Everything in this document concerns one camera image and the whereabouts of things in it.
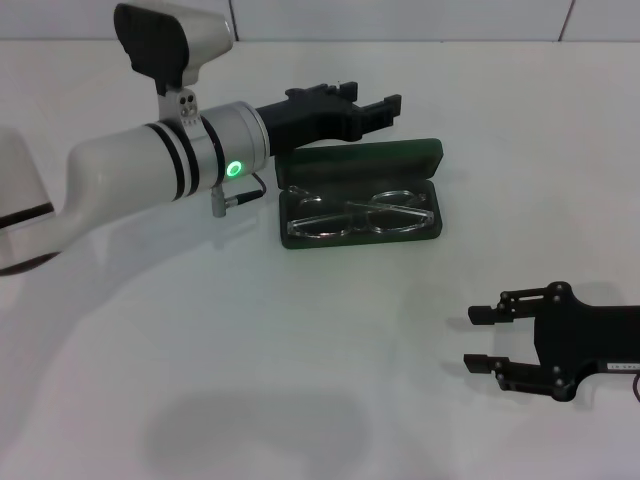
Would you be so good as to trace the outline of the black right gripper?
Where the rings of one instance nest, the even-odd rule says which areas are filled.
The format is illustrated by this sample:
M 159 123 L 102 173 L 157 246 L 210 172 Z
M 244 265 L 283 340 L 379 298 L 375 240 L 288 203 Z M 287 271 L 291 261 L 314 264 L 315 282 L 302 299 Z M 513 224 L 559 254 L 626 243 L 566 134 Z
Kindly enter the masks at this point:
M 493 374 L 500 389 L 549 396 L 569 402 L 580 383 L 596 374 L 632 374 L 640 401 L 640 305 L 588 305 L 566 282 L 548 287 L 503 291 L 492 306 L 470 306 L 476 326 L 533 318 L 539 365 L 507 357 L 465 354 L 472 374 Z

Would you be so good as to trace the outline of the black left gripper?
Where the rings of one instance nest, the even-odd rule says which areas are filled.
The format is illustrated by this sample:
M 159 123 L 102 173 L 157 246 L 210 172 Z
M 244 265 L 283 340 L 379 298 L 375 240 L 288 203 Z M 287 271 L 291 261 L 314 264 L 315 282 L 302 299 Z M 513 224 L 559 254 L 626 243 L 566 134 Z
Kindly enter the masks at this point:
M 362 135 L 393 126 L 402 107 L 402 96 L 395 94 L 360 111 L 355 105 L 357 82 L 292 88 L 285 95 L 286 100 L 257 109 L 266 127 L 271 155 L 282 155 L 320 140 L 354 142 Z

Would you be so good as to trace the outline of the green glasses case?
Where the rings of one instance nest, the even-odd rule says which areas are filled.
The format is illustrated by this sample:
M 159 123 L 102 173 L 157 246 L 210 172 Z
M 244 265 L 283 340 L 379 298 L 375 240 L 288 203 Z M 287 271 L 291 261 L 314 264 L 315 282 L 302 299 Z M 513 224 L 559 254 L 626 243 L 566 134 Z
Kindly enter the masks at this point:
M 444 158 L 438 139 L 417 139 L 299 149 L 275 160 L 279 195 L 280 239 L 284 248 L 304 250 L 393 242 L 432 240 L 443 221 L 432 178 Z M 339 199 L 365 200 L 387 190 L 410 190 L 427 196 L 425 207 L 435 213 L 435 223 L 404 234 L 350 234 L 316 240 L 286 233 L 286 221 L 294 215 L 293 186 Z

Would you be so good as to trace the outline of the clear white glasses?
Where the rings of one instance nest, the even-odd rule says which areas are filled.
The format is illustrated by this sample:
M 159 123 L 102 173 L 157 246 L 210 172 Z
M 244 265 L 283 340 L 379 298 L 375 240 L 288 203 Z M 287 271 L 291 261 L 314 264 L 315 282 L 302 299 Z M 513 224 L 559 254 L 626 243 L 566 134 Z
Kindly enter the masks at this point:
M 325 240 L 350 234 L 404 234 L 435 223 L 425 207 L 427 196 L 410 190 L 387 190 L 365 200 L 339 199 L 293 186 L 294 215 L 286 221 L 293 237 Z

